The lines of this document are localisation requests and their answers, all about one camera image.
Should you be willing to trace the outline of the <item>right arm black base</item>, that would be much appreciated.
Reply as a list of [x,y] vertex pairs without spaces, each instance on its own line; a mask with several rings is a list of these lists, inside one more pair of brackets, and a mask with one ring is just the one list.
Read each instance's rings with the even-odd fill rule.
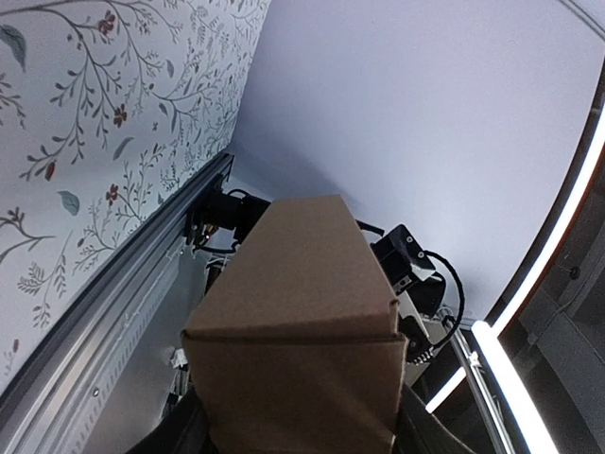
[[[206,191],[189,209],[183,236],[194,252],[232,254],[264,215],[270,201],[255,197],[242,189],[224,193],[220,188]],[[221,229],[233,233],[229,248],[210,246],[211,238]]]

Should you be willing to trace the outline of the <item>brown cardboard box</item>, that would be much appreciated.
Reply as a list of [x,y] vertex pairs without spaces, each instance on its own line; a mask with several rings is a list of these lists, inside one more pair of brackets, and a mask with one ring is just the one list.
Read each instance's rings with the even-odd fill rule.
[[182,331],[221,453],[388,453],[406,338],[339,196],[274,201]]

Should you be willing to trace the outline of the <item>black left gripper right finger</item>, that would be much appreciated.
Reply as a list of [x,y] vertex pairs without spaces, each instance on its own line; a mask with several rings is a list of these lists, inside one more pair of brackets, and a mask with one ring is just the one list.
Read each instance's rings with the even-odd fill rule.
[[425,409],[422,399],[403,385],[392,453],[472,454],[473,450]]

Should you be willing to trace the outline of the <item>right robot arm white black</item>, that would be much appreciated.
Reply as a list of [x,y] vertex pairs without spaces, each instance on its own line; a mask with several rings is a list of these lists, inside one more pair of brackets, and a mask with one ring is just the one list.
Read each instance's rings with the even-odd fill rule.
[[[371,244],[371,249],[400,301],[397,329],[408,339],[406,361],[413,365],[431,362],[438,350],[458,332],[463,320],[466,298],[458,273],[440,254],[422,248],[403,224],[388,233],[361,220],[357,225],[362,231],[380,236]],[[436,261],[449,271],[456,285],[456,315],[442,304],[447,284],[434,265]],[[440,340],[432,341],[424,323],[437,319],[448,331]]]

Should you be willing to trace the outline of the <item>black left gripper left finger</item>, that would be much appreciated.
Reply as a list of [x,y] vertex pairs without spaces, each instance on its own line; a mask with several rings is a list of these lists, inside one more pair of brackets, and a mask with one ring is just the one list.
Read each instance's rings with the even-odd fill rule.
[[206,415],[194,389],[182,397],[155,429],[127,450],[128,454],[210,452]]

